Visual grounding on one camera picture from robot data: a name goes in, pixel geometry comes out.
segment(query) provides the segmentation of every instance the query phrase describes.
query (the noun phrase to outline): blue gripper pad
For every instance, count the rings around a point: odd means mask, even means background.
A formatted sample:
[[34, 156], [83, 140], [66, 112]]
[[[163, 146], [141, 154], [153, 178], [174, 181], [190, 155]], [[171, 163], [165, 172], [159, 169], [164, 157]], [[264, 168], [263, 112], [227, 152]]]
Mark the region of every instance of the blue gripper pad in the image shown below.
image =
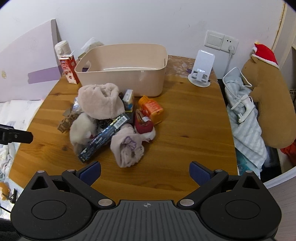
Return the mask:
[[79, 174], [78, 178], [91, 186], [101, 175], [101, 164], [95, 162], [93, 165], [87, 167]]
[[215, 173], [196, 161], [193, 161], [189, 165], [189, 175], [198, 185], [202, 186], [210, 180]]

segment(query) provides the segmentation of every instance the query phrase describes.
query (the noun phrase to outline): red milk carton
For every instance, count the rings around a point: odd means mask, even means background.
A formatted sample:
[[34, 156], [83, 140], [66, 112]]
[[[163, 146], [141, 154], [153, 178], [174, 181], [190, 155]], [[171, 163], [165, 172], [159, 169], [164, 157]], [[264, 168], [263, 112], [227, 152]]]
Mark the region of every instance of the red milk carton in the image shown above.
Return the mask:
[[71, 84], [78, 84], [79, 79], [74, 71], [74, 68], [76, 66], [74, 56], [72, 54], [65, 54], [59, 59], [59, 61], [61, 62], [61, 66], [64, 70], [68, 82]]

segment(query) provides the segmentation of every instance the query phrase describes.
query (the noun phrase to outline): striped fabric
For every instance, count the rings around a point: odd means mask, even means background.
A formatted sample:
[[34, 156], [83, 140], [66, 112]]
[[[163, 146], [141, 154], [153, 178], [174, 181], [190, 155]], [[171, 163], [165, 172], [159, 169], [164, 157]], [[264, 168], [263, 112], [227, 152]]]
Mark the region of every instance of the striped fabric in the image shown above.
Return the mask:
[[[239, 77], [240, 73], [232, 74], [224, 78], [224, 81], [230, 91], [238, 98], [242, 98], [245, 94], [249, 94], [251, 90], [248, 87], [243, 86], [243, 81]], [[267, 157], [267, 151], [264, 141], [261, 137], [261, 127], [257, 121], [258, 111], [256, 108], [248, 115], [243, 123], [238, 123], [238, 114], [244, 114], [245, 106], [240, 103], [236, 108], [231, 108], [237, 103], [236, 99], [227, 88], [225, 93], [228, 99], [227, 112], [230, 120], [234, 146], [246, 158], [249, 159], [258, 169], [261, 169], [264, 161]]]

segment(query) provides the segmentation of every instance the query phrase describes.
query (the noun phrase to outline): wall socket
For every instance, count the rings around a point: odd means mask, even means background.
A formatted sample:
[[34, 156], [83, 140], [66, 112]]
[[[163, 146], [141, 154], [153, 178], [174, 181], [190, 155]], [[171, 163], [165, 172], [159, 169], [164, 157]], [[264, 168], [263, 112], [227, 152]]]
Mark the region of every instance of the wall socket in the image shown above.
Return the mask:
[[231, 37], [231, 36], [228, 36], [228, 35], [224, 35], [224, 39], [223, 39], [223, 42], [222, 42], [222, 45], [221, 45], [221, 50], [225, 51], [225, 52], [228, 52], [229, 53], [229, 46], [233, 46], [234, 47], [234, 52], [233, 54], [235, 53], [235, 51], [237, 50], [237, 46], [239, 44], [239, 40], [234, 38], [234, 37]]
[[234, 37], [224, 35], [212, 30], [207, 31], [206, 38], [205, 38], [205, 46], [223, 50], [229, 53], [228, 48], [229, 46], [232, 45], [234, 47], [234, 53], [235, 53], [235, 51], [237, 50], [238, 44], [239, 44], [239, 40]]

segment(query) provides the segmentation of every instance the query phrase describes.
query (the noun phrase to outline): beige plastic storage bin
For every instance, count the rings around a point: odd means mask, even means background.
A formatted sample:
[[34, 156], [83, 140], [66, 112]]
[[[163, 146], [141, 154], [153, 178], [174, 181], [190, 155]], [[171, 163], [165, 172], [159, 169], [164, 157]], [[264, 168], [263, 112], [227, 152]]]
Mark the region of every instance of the beige plastic storage bin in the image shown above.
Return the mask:
[[[88, 61], [89, 69], [82, 72]], [[162, 45], [104, 45], [90, 50], [75, 72], [82, 85], [114, 83], [120, 92], [133, 89], [135, 96], [158, 96], [163, 90], [167, 62]]]

